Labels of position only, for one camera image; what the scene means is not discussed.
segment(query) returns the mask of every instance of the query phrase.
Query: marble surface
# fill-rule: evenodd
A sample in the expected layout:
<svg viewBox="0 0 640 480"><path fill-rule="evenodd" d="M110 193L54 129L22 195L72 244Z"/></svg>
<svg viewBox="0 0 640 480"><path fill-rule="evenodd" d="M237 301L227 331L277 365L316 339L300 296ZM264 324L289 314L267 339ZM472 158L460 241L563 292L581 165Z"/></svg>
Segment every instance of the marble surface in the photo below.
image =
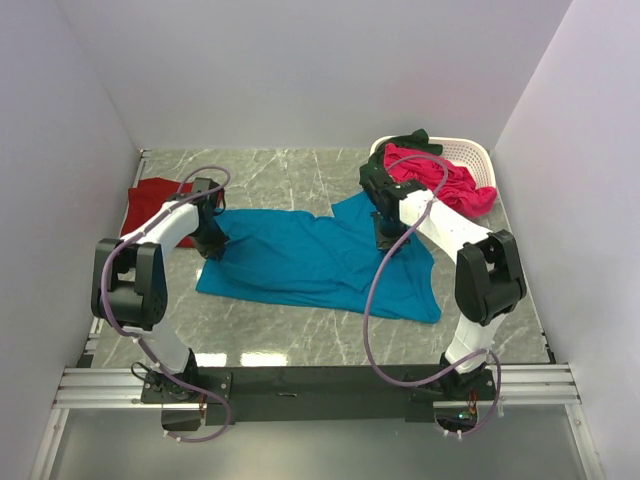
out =
<svg viewBox="0 0 640 480"><path fill-rule="evenodd" d="M229 208L306 210L331 215L330 205L360 191L358 167L365 149L153 150L143 159L141 178L182 179L191 170L217 164L233 174ZM507 227L500 201L477 220L492 230ZM436 363L450 343L459 311L453 296L454 264L428 240L434 256L434 294L442 318L435 325L374 318L371 344L379 363ZM199 294L195 285L204 260L177 249L166 263L167 321L198 355L200 365L365 364L362 315L321 308L266 305ZM496 335L495 350L506 363L547 363L533 301L528 295ZM102 329L94 367L128 367L144 355L113 329Z"/></svg>

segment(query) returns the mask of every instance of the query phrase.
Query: white laundry basket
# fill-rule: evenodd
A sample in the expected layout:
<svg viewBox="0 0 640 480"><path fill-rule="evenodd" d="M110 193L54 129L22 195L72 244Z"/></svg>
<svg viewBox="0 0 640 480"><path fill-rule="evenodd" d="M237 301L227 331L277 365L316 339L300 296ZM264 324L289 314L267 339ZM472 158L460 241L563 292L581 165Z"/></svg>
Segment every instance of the white laundry basket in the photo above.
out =
<svg viewBox="0 0 640 480"><path fill-rule="evenodd" d="M379 138L371 145L372 155L378 145L397 135ZM449 160L456 167L467 167L476 181L477 187L496 187L496 176L487 151L471 140L464 138L429 137L429 143L442 145L442 157Z"/></svg>

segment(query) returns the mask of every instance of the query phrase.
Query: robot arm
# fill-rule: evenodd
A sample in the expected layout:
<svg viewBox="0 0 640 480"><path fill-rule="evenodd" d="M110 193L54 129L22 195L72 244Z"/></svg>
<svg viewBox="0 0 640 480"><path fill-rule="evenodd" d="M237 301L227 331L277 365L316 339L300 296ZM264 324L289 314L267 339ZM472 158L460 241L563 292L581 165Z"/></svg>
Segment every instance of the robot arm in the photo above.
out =
<svg viewBox="0 0 640 480"><path fill-rule="evenodd" d="M217 186L213 180L197 178L192 194ZM96 247L91 292L93 314L105 318L101 296L107 294L120 327L144 339L148 348L172 374L191 372L192 377L197 376L197 367L191 350L178 338L171 324L162 321L168 301L164 259L186 236L192 239L204 258L221 258L229 239L214 217L216 208L224 202L223 195L224 191L220 190L194 203L181 205L146 233L148 226L159 215L185 197L184 194L176 194L163 204L153 218L134 232L119 239L104 239ZM107 257L120 243L140 232L143 233L142 237L116 257L108 292L102 292L100 275ZM121 278L132 270L135 271L135 279Z"/></svg>
<svg viewBox="0 0 640 480"><path fill-rule="evenodd" d="M381 165L373 162L360 168L360 184L377 209L374 226L380 250L388 250L434 200L433 193L419 182L395 183ZM448 366L472 352L489 350L506 314L526 295L513 235L476 225L439 201L433 202L417 231L456 264L455 298L461 315L441 364ZM483 357L477 356L456 371L478 372L483 363Z"/></svg>

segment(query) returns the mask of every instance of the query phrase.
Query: white backdrop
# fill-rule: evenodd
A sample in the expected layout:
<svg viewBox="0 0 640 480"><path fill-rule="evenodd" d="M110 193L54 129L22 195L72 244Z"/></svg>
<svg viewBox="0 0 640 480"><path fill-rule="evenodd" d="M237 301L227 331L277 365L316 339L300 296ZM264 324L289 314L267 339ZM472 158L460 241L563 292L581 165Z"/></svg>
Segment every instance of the white backdrop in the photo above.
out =
<svg viewBox="0 0 640 480"><path fill-rule="evenodd" d="M609 479L640 478L640 4L576 0L496 147L552 347Z"/></svg>
<svg viewBox="0 0 640 480"><path fill-rule="evenodd" d="M139 147L495 145L570 0L58 0Z"/></svg>
<svg viewBox="0 0 640 480"><path fill-rule="evenodd" d="M97 240L138 156L51 0L0 7L0 477L27 478L82 352Z"/></svg>

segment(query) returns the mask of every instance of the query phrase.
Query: purple cable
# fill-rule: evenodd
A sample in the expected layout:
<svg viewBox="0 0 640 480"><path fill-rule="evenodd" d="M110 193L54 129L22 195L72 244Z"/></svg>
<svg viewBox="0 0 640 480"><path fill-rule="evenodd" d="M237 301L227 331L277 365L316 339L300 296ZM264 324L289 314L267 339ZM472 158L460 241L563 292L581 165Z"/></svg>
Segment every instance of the purple cable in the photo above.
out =
<svg viewBox="0 0 640 480"><path fill-rule="evenodd" d="M376 274L373 277L373 281L371 282L371 287L369 288L369 295L367 296L367 303L365 304L365 307L364 307L364 319L362 322L362 337L363 337L363 343L364 343L364 350L367 354L367 359L369 360L371 367L378 374L380 378L390 383L391 385L395 385L398 387L406 387L406 388L420 387L422 385L427 385L429 383L435 382L436 380L447 375L449 372L453 371L456 367L462 365L468 360L471 360L472 358L475 358L479 355L487 355L487 354L491 355L491 357L496 362L496 368L497 368L496 396L493 400L493 404L491 405L491 408L489 409L489 412L487 413L487 415L480 422L478 422L478 424L474 428L472 428L467 432L462 433L462 435L464 436L464 435L469 435L473 432L476 432L482 426L484 426L487 420L494 414L498 406L498 401L500 400L502 370L501 370L500 360L498 359L498 356L495 353L485 349L477 350L468 355L465 355L457 362L452 363L448 367L440 370L438 373L431 375L430 377L423 378L422 380L415 380L412 382L403 382L401 380L397 380L393 377L390 377L389 375L387 375L382 371L382 369L378 366L375 359L373 358L373 352L371 351L371 345L369 344L369 317L371 315L371 307L373 305L373 296L375 295L376 289L378 288L378 283L380 282L380 277L382 276L382 272L384 271L385 267L389 263L389 260L391 260L393 255L404 244L407 238L409 238L411 234L415 233L416 230L418 230L418 227L420 226L420 224L429 216L429 213L431 213L431 207L433 206L433 202L435 201L436 195L438 194L438 192L440 192L440 189L445 185L445 183L447 182L447 179L449 178L449 169L447 167L447 164L444 162L444 160L436 155L432 155L426 152L422 154L417 154L417 155L409 155L407 157L401 158L400 160L397 160L396 162L392 163L389 166L389 168L387 168L387 172L390 172L391 169L396 167L397 165L403 162L406 162L407 160L412 160L414 158L429 160L431 162L434 162L440 165L440 167L442 167L442 170L443 170L442 180L440 180L440 183L438 184L438 186L433 190L433 198L429 200L429 202L427 203L427 206L424 209L424 213L420 216L420 218L418 218L416 223L411 225L411 227L409 227L407 231L404 232L404 234L402 234L402 236L396 241L396 243L394 243L393 246L389 249L389 251L386 253L384 258L380 262L380 266L378 267L378 270L376 271Z"/></svg>
<svg viewBox="0 0 640 480"><path fill-rule="evenodd" d="M215 188L212 188L211 190L207 190L207 191L204 191L204 192L200 192L200 193L188 196L188 197L183 198L182 200L174 203L173 205L171 205L170 207L168 207L164 211L162 211L162 213L160 215L158 215L153 221L151 221L147 225L145 231L139 232L139 233L131 236L130 238L124 240L116 248L114 248L113 251L107 257L107 259L106 259L106 261L104 263L104 267L102 269L102 274L100 276L100 291L101 292L108 292L109 291L109 289L108 289L109 276L111 274L111 268L113 267L113 261L115 260L115 258L118 256L118 254L122 250L127 248L129 245L137 242L140 238L142 238L144 235L146 235L151 230L153 230L155 227L157 227L158 224L160 222L162 222L162 220L164 220L167 217L167 215L169 215L175 209L181 207L182 205L186 205L187 203L191 203L193 200L196 200L196 199L201 198L201 197L205 197L207 195L211 195L212 193L215 193L218 190L223 189L224 187L226 187L229 184L229 181L231 180L231 173L229 172L229 170L227 170L224 167L218 167L217 165L209 165L209 166L206 166L206 167L198 168L197 170L194 170L189 175L187 175L187 177L184 179L184 181L178 187L178 193L180 193L180 191L182 190L182 188L185 185L185 183L187 182L187 180L189 180L189 178L191 178L193 175L195 175L196 173L198 173L198 172L200 172L202 170L218 170L218 171L223 172L226 175L226 178L222 182L222 185L219 185L219 186L217 186ZM211 398L212 400L222 404L222 406L225 408L225 410L227 412L227 417L226 417L222 427L220 427L220 429L218 429L216 432L212 433L211 435L207 435L207 436L201 437L201 438L180 437L179 435L176 435L173 432L167 432L167 435L169 437L179 441L179 442L185 442L185 443L206 442L206 441L209 441L209 440L213 440L214 438L219 437L220 435L222 435L227 430L227 428L229 428L229 425L231 425L231 421L233 419L231 406L226 401L226 399L224 399L222 396L217 395L217 394L215 394L213 392L210 392L210 391L205 390L203 388L200 388L200 387L197 387L195 385L191 385L191 384L189 384L187 382L184 382L184 381L180 380L179 378L177 378L176 376L174 376L171 372L169 372L166 369L166 367L164 365L162 365L160 363L158 357L153 353L153 351L149 348L149 346L144 341L144 339L140 337L140 335L138 335L136 333L133 333L133 332L125 332L120 327L120 325L118 325L118 322L117 322L117 320L115 318L115 315L113 314L113 309L111 308L111 303L109 302L108 294L101 295L100 299L102 301L102 306L104 308L105 318L107 319L109 324L113 327L113 329L116 332L118 332L120 335L124 336L124 337L134 337L138 341L138 345L140 345L140 348L142 348L144 353L147 354L149 359L154 364L158 365L159 370L162 372L162 374L164 376L166 376L169 380L171 380L175 384L181 386L182 388L186 388L187 390L192 390L194 392L198 392L198 393L200 393L202 395L205 395L205 396Z"/></svg>

